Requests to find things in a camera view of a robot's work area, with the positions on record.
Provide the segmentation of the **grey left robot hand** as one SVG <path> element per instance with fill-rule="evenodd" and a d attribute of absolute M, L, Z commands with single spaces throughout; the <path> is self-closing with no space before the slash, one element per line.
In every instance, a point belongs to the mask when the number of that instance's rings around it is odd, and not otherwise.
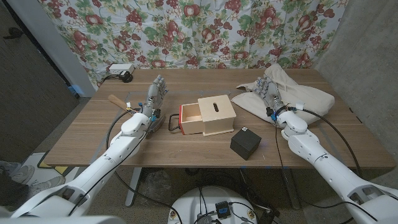
<path fill-rule="evenodd" d="M 160 109 L 162 106 L 164 96 L 167 92 L 164 77 L 158 75 L 149 86 L 146 101 L 142 106 L 141 113 L 150 118 L 154 111 Z"/>

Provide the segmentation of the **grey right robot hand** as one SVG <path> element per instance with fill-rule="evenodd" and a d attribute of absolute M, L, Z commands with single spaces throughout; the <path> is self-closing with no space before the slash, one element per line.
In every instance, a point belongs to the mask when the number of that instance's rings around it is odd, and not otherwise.
<path fill-rule="evenodd" d="M 277 85 L 271 78 L 265 76 L 258 77 L 255 81 L 254 92 L 257 93 L 266 105 L 266 113 L 273 120 L 286 111 L 286 105 L 282 101 L 282 97 Z"/>

